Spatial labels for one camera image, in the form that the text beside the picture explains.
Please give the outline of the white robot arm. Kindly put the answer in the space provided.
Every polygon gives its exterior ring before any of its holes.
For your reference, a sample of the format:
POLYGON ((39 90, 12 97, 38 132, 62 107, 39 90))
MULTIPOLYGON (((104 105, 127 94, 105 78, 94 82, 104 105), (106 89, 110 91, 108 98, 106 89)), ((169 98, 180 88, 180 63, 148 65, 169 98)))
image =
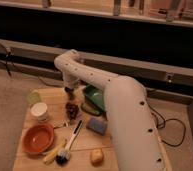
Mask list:
POLYGON ((86 66, 76 50, 54 59, 64 86, 80 79, 103 91, 104 107, 119 171, 167 171, 145 87, 136 79, 86 66))

